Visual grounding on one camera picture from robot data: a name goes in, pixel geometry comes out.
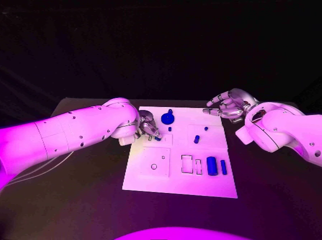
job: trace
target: circular hole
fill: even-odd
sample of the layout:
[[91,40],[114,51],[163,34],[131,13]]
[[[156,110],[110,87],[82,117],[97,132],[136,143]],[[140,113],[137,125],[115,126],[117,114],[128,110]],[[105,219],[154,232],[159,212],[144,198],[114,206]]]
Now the circular hole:
[[320,151],[320,150],[315,151],[314,155],[315,155],[317,157],[320,157],[320,156],[321,156],[321,151]]

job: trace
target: metal hand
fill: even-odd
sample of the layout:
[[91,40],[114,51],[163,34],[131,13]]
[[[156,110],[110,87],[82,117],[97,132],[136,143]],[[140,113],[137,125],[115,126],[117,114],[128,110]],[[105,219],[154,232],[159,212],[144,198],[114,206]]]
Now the metal hand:
[[138,131],[136,133],[136,138],[138,139],[141,135],[156,136],[159,138],[163,138],[163,135],[159,132],[159,128],[156,127],[156,120],[154,115],[147,110],[140,110],[140,116],[141,116],[141,124]]
[[244,120],[242,115],[246,115],[252,107],[258,104],[256,98],[239,88],[233,88],[231,91],[218,95],[209,101],[208,106],[213,106],[219,101],[222,101],[220,109],[206,108],[203,112],[231,119],[233,123]]

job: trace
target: white board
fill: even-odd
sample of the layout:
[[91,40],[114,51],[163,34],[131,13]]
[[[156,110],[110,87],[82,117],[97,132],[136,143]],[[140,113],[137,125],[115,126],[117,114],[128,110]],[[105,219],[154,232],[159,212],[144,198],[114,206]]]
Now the white board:
[[[166,125],[162,116],[170,109],[176,121]],[[149,141],[141,136],[133,144],[123,189],[238,198],[220,117],[205,114],[203,108],[143,106],[140,110],[154,114],[164,137],[162,141]],[[216,157],[218,176],[208,174],[210,156]],[[222,173],[220,160],[226,161],[228,175]]]

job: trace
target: small blue cylinder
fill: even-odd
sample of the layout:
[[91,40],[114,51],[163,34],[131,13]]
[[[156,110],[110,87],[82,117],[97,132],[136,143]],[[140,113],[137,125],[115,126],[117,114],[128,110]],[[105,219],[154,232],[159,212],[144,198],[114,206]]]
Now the small blue cylinder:
[[200,139],[200,136],[197,135],[197,136],[196,136],[196,139],[195,139],[195,143],[196,143],[196,144],[199,143],[199,139]]
[[228,166],[226,166],[225,160],[220,161],[220,165],[222,165],[222,173],[223,173],[223,175],[228,175]]
[[218,163],[216,163],[216,157],[209,157],[206,159],[208,161],[208,173],[210,176],[218,176],[219,175],[219,170],[218,170]]

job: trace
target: rectangular cutout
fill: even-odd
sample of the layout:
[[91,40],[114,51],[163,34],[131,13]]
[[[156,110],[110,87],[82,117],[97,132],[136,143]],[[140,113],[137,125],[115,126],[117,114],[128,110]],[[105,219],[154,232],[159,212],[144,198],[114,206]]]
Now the rectangular cutout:
[[182,159],[183,159],[183,168],[182,168],[183,173],[193,174],[193,157],[192,157],[192,155],[183,155]]
[[197,169],[197,175],[203,175],[202,160],[200,159],[196,159],[196,169]]

